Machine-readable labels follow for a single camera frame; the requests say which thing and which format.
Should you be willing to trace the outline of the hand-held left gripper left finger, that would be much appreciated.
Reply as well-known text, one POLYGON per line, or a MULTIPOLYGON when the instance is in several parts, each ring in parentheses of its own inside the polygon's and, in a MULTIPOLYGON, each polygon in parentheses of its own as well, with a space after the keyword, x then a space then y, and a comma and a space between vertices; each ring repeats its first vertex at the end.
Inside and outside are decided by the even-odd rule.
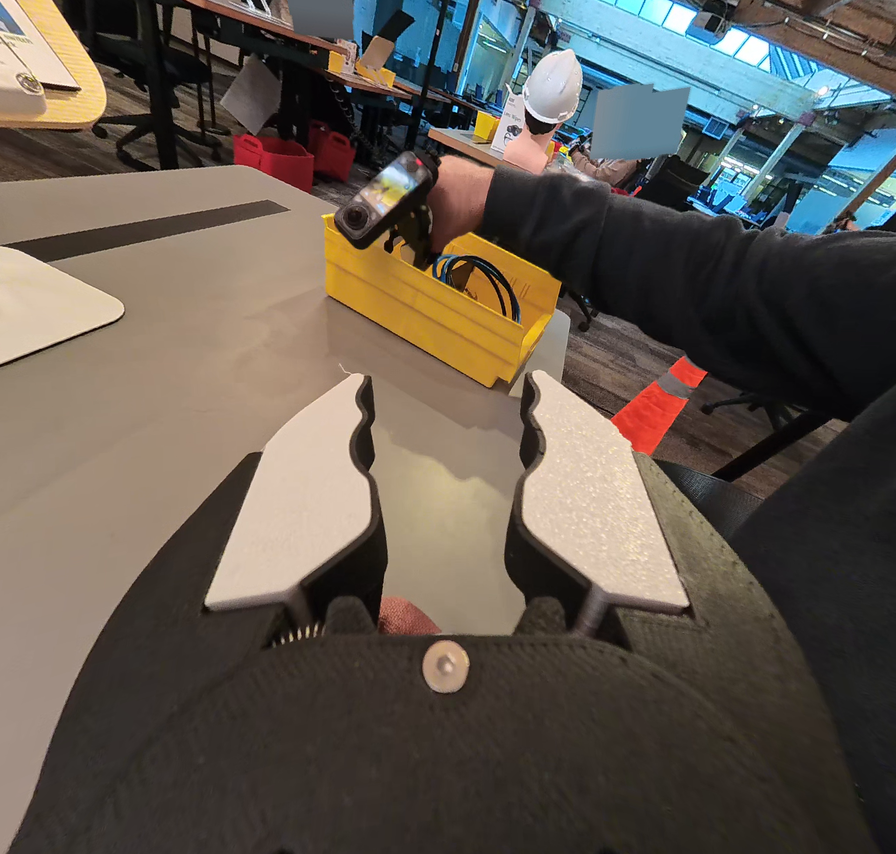
POLYGON ((264 446, 205 597, 213 612, 284 606, 300 627, 339 597, 379 616, 388 564, 372 378, 350 374, 264 446))

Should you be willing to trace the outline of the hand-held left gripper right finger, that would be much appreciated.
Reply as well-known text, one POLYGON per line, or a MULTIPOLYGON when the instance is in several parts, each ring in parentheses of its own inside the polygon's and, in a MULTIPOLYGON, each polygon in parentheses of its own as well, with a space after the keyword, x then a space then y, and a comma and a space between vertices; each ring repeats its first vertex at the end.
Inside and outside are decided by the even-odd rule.
POLYGON ((599 634, 614 610, 689 620, 632 445, 544 371, 524 377, 521 422, 505 568, 526 604, 555 600, 569 634, 599 634))

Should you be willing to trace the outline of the yellow plastic bin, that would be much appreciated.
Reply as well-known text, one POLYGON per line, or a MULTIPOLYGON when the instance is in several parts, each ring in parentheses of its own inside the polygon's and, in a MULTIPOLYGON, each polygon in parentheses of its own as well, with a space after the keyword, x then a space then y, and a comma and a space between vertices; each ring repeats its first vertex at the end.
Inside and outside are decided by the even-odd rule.
POLYGON ((382 236, 364 251, 322 216, 325 288, 329 297, 381 325, 444 364, 490 388, 512 381, 532 355, 554 314, 560 282, 504 248, 468 233, 447 254, 473 255, 498 268, 521 308, 521 322, 501 313, 494 288, 479 271, 463 292, 405 260, 408 248, 387 254, 382 236))

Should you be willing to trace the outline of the person's right forearm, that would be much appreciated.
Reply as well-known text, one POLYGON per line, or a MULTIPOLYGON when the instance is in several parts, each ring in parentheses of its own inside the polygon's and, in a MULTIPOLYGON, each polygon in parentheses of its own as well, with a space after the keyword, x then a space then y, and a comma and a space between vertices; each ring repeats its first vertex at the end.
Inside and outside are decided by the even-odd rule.
POLYGON ((501 167, 481 231, 739 389, 894 418, 894 234, 748 231, 501 167))

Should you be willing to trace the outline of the person's right hand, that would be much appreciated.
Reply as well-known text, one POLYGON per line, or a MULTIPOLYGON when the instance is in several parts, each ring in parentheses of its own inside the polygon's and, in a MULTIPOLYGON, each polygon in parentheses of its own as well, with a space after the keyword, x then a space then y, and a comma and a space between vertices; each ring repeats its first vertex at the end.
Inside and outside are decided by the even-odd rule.
POLYGON ((480 229, 495 171, 462 156, 441 159, 436 183, 427 197, 434 254, 442 254, 455 239, 480 229))

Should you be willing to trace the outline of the red plastic bin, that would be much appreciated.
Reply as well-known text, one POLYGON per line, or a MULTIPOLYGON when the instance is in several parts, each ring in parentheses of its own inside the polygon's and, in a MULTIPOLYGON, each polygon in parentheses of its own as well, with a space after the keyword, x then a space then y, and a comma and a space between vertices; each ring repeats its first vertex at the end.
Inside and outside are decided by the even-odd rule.
POLYGON ((308 152, 314 157, 316 176, 341 183, 348 181, 356 155, 348 137, 332 131, 322 120, 309 120, 308 152))
POLYGON ((246 133, 232 138, 234 163, 257 169, 301 191, 311 192, 315 157, 302 145, 275 136, 246 133))

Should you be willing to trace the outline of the light wooden desk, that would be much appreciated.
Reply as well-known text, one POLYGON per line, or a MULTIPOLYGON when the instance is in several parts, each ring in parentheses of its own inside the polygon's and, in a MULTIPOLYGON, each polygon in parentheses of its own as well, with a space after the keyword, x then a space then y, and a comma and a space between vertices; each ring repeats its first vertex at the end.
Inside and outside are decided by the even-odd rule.
POLYGON ((545 152, 543 154, 538 153, 539 156, 544 157, 544 165, 542 168, 534 168, 533 166, 535 164, 532 163, 531 160, 528 163, 525 162, 523 164, 514 163, 512 161, 509 162, 505 159, 506 150, 498 152, 492 148, 493 144, 504 143, 503 139, 505 134, 503 132, 496 132, 494 138, 491 141, 486 142, 485 140, 481 140, 475 134, 475 131, 443 130, 431 127, 428 132, 428 137, 432 141, 444 145, 451 151, 457 152, 464 157, 469 157, 480 164, 490 167, 506 164, 517 168, 524 168, 527 171, 538 174, 554 162, 554 154, 552 150, 553 141, 551 139, 545 140, 545 152))

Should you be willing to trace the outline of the black office chair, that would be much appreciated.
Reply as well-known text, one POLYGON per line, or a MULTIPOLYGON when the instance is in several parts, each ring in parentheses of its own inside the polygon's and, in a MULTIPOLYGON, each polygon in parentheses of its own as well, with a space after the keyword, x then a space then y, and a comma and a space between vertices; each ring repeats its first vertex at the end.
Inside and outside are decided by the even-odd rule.
POLYGON ((752 392, 707 403, 701 406, 700 411, 710 415, 716 409, 742 405, 749 411, 764 410, 772 432, 713 473, 666 459, 654 459, 673 485, 726 541, 732 539, 761 503, 759 497, 736 487, 735 481, 819 430, 831 419, 817 410, 804 409, 752 392))
MULTIPOLYGON (((118 76, 128 77, 142 91, 148 91, 147 63, 140 42, 132 38, 118 35, 98 34, 90 48, 90 55, 95 64, 107 66, 116 71, 118 76)), ((161 78, 167 97, 168 106, 180 107, 175 89, 178 86, 196 86, 202 88, 211 80, 208 68, 196 57, 184 51, 163 45, 161 48, 161 78)), ((121 163, 136 171, 151 171, 151 165, 138 159, 128 150, 128 145, 148 136, 154 136, 156 121, 151 113, 131 115, 104 115, 91 128, 92 133, 100 138, 108 136, 107 126, 129 127, 131 130, 118 138, 116 155, 121 163)), ((214 135, 189 131, 175 123, 173 126, 176 146, 184 153, 194 166, 201 166, 202 160, 193 146, 201 146, 210 150, 210 158, 220 163, 221 143, 214 135)))

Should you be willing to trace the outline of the orange traffic cone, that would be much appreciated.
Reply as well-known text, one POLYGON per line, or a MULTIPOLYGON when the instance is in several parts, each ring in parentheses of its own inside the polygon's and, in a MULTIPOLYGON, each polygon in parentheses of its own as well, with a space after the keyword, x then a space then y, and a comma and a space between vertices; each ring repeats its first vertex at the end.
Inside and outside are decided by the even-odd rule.
POLYGON ((611 422, 635 452, 653 455, 706 376, 684 355, 624 405, 611 422))

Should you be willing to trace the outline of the pink mannequin head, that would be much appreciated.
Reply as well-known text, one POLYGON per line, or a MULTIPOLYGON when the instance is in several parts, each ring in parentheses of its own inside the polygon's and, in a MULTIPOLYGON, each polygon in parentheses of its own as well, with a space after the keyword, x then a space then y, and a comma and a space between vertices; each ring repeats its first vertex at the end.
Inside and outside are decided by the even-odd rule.
POLYGON ((505 145, 503 162, 534 176, 541 174, 547 166, 546 150, 556 129, 556 124, 525 112, 520 134, 505 145))

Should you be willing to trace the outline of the black floor lamp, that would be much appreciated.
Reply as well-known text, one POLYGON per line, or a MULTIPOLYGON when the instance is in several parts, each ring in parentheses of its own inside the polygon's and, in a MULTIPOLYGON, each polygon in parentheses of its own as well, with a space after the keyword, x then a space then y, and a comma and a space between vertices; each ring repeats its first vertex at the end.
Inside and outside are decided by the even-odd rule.
POLYGON ((417 138, 420 131, 420 125, 423 120, 423 113, 427 104, 428 94, 430 92, 432 76, 437 61, 438 50, 442 40, 442 31, 450 1, 451 0, 433 0, 435 7, 437 8, 437 17, 435 20, 427 64, 424 69, 420 94, 416 96, 412 108, 411 117, 408 123, 407 134, 404 142, 405 148, 408 150, 414 150, 417 145, 417 138))

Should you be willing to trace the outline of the white hard hat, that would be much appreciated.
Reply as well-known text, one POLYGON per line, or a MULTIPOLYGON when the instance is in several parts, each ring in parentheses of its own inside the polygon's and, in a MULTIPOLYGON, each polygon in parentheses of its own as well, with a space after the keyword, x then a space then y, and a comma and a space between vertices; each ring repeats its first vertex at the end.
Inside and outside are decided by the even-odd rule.
POLYGON ((545 55, 527 77, 523 104, 535 120, 559 125, 576 113, 581 98, 583 73, 574 50, 545 55))

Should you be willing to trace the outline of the black tape strip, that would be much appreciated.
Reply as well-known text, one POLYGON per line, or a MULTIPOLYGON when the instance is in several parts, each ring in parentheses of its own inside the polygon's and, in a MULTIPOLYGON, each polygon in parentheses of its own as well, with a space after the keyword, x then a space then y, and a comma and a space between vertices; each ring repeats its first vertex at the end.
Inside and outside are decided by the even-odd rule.
POLYGON ((235 206, 199 210, 159 219, 146 219, 119 225, 104 226, 78 232, 62 233, 26 241, 7 243, 44 263, 64 261, 86 254, 229 226, 287 212, 288 208, 264 199, 235 206))

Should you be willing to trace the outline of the wooden board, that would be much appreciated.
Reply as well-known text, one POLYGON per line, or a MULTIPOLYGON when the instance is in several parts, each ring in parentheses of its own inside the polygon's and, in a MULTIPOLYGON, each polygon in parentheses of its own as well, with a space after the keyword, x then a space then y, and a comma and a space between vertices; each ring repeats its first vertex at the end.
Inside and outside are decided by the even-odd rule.
POLYGON ((106 87, 94 62, 53 0, 17 2, 55 50, 64 66, 71 71, 80 89, 47 91, 47 106, 40 115, 16 116, 2 111, 2 128, 51 131, 89 129, 106 109, 106 87))

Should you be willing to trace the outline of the printed instruction sheet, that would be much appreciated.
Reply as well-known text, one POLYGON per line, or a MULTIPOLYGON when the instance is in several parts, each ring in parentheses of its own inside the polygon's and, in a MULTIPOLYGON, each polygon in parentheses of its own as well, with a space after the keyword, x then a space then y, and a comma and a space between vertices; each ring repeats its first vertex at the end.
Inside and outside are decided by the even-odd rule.
POLYGON ((17 0, 1 0, 2 115, 30 119, 43 114, 46 88, 81 89, 17 0))

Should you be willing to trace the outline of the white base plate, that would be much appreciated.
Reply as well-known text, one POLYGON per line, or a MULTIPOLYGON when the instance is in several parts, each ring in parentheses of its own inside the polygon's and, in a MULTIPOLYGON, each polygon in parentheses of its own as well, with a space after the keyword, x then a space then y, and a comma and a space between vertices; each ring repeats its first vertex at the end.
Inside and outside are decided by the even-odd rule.
POLYGON ((1 248, 1 365, 120 320, 115 297, 16 249, 1 248))

